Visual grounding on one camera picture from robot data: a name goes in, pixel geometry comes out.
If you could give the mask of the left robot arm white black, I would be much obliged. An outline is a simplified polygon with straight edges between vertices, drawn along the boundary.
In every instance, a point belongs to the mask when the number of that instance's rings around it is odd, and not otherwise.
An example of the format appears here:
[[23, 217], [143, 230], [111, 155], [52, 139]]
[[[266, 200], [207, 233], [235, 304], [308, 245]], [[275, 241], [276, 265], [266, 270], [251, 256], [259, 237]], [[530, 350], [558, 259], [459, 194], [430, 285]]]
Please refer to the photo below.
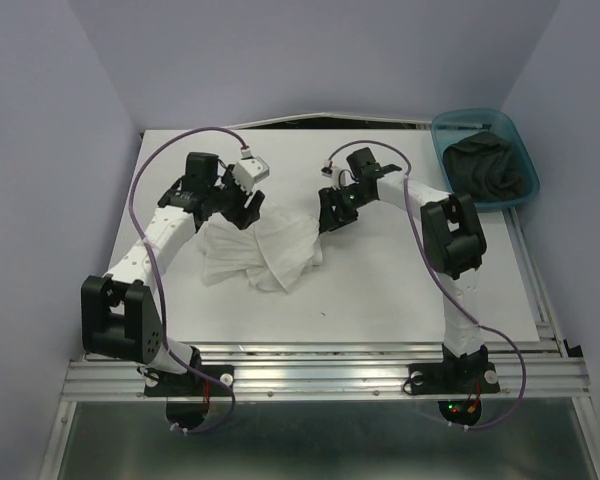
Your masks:
[[154, 297], [163, 293], [162, 276], [178, 252], [213, 215], [241, 230], [259, 219], [265, 196], [255, 186], [268, 174], [268, 165], [248, 152], [228, 166], [216, 154], [188, 154], [184, 174], [160, 197], [129, 251], [104, 275], [84, 281], [84, 349], [166, 372], [179, 393], [195, 392], [200, 354], [168, 338]]

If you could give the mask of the white pleated skirt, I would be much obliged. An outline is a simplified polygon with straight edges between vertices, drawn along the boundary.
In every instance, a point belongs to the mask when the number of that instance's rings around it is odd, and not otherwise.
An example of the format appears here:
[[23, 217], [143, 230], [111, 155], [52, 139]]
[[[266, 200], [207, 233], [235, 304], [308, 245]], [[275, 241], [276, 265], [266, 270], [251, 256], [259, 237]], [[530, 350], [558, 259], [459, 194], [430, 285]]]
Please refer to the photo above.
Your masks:
[[318, 219], [278, 205], [263, 207], [244, 230], [215, 215], [201, 234], [206, 286], [243, 275], [260, 291], [290, 293], [302, 275], [323, 264]]

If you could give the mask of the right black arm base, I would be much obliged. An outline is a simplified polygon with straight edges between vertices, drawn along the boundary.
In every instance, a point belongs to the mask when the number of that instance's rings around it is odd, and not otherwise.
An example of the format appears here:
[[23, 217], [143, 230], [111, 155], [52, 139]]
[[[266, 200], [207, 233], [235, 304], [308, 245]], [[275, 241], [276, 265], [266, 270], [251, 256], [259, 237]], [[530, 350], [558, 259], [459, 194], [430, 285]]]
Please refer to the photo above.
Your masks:
[[443, 346], [442, 354], [440, 362], [409, 364], [402, 391], [410, 396], [442, 396], [438, 408], [447, 422], [476, 427], [482, 414], [482, 396], [500, 392], [488, 349], [481, 346], [472, 354], [457, 357]]

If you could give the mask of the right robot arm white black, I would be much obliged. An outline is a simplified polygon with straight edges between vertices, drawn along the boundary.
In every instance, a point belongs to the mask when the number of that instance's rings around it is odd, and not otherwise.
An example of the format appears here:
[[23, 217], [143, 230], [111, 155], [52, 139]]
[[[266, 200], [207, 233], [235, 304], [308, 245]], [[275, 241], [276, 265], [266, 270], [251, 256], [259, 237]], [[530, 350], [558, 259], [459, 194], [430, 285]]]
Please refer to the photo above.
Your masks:
[[443, 384], [462, 390], [476, 378], [470, 356], [484, 340], [477, 320], [477, 283], [486, 238], [472, 198], [435, 189], [410, 178], [404, 168], [378, 163], [370, 148], [352, 152], [348, 167], [328, 158], [321, 173], [331, 180], [319, 191], [319, 232], [333, 232], [358, 219], [359, 209], [378, 201], [407, 213], [416, 246], [443, 296], [443, 346], [452, 359], [440, 366]]

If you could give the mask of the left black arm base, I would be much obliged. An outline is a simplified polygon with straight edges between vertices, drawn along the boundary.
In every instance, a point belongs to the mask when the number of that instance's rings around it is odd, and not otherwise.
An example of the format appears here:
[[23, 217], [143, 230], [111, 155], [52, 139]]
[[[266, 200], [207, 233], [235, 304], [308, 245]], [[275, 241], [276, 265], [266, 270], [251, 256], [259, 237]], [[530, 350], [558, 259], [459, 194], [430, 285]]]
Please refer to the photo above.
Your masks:
[[146, 366], [136, 368], [137, 373], [144, 378], [143, 395], [166, 399], [165, 418], [169, 428], [183, 435], [216, 430], [229, 420], [236, 403], [233, 365], [204, 364], [198, 353], [192, 360], [196, 369], [214, 381], [200, 378], [188, 371], [174, 374]]

